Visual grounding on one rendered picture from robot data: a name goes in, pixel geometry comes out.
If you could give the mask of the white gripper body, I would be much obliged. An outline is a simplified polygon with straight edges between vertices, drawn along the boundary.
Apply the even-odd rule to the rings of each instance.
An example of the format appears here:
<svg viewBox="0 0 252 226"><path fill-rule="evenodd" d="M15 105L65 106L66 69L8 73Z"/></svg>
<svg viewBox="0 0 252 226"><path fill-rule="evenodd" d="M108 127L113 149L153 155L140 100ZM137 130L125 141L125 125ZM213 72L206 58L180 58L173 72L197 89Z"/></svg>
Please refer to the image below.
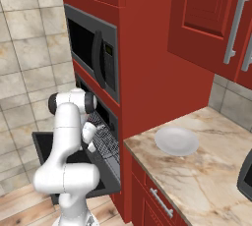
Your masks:
<svg viewBox="0 0 252 226"><path fill-rule="evenodd" d="M96 148L93 142L93 138L97 131L97 127L91 123L86 122L82 129L82 140L84 144L87 146L89 152L95 152Z"/></svg>

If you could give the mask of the dark grey oven door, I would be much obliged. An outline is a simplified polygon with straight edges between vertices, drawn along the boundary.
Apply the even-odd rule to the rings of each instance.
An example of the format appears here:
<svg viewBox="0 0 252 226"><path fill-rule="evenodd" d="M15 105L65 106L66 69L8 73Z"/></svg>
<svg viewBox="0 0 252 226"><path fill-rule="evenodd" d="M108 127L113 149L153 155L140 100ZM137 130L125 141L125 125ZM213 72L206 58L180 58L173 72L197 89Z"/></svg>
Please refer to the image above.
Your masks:
<svg viewBox="0 0 252 226"><path fill-rule="evenodd" d="M43 164L48 158L53 141L52 132L33 132L33 143L39 158L40 164ZM68 163L92 163L95 164L100 173L100 179L97 187L87 194L87 198L96 198L105 195L111 195L120 192L120 181L117 181L104 162L95 159L94 154L87 149L80 149L67 158Z"/></svg>

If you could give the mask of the dark grey microwave oven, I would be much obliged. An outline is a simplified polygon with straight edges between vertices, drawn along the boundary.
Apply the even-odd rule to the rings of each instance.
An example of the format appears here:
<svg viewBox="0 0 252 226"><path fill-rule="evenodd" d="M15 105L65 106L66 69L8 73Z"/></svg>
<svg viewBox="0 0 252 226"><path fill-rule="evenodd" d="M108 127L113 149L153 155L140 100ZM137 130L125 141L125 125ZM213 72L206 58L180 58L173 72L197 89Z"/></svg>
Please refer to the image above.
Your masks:
<svg viewBox="0 0 252 226"><path fill-rule="evenodd" d="M65 17L73 58L96 81L92 63L95 32L102 32L100 68L105 80L103 88L119 102L117 26L65 4Z"/></svg>

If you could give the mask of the red drawer front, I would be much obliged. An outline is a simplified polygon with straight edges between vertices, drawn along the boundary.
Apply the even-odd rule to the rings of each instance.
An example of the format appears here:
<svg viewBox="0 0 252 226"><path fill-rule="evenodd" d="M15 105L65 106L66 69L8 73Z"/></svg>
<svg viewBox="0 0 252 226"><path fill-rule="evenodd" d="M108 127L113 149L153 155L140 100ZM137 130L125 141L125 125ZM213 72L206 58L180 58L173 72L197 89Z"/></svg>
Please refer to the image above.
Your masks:
<svg viewBox="0 0 252 226"><path fill-rule="evenodd" d="M160 211L163 218L169 223L170 226L187 226L179 213L175 210L172 204L166 199L166 197L161 193L156 184L151 180L151 178L147 175L141 165L135 160L132 159L132 177L136 177L140 182L142 187L145 189L147 194L151 197L152 201ZM173 217L169 218L169 216L165 213L162 207L158 204L157 200L150 193L150 188L157 190L157 195L162 199L164 204L168 209L173 209Z"/></svg>

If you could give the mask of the tall red cabinet housing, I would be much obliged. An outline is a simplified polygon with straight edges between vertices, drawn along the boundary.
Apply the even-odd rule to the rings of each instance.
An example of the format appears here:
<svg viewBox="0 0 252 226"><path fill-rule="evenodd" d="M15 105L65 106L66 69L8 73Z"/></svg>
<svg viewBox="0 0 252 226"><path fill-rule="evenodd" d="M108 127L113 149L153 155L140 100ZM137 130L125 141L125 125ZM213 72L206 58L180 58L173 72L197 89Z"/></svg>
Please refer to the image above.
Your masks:
<svg viewBox="0 0 252 226"><path fill-rule="evenodd" d="M167 50L171 0L63 2L117 26L119 102L71 55L78 84L117 117L119 141L207 105L213 74Z"/></svg>

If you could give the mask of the white plate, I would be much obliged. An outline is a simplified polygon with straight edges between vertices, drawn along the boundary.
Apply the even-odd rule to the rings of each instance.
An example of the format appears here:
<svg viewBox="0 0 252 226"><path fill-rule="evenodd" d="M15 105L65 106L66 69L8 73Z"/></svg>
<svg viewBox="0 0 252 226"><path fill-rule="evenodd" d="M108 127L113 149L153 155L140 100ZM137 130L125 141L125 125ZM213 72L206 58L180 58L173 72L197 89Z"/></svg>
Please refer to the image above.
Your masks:
<svg viewBox="0 0 252 226"><path fill-rule="evenodd" d="M189 130L179 127L163 127L155 134L157 147L172 156L187 156L199 147L197 137Z"/></svg>

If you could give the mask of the dark grey appliance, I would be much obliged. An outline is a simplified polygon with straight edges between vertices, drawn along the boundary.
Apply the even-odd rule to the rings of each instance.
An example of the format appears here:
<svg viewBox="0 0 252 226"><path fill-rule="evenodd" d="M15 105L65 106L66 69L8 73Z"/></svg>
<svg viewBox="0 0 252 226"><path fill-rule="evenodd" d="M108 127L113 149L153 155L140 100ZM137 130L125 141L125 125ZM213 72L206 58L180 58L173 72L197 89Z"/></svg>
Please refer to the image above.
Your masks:
<svg viewBox="0 0 252 226"><path fill-rule="evenodd" d="M236 187L246 198L252 201L252 149L242 163Z"/></svg>

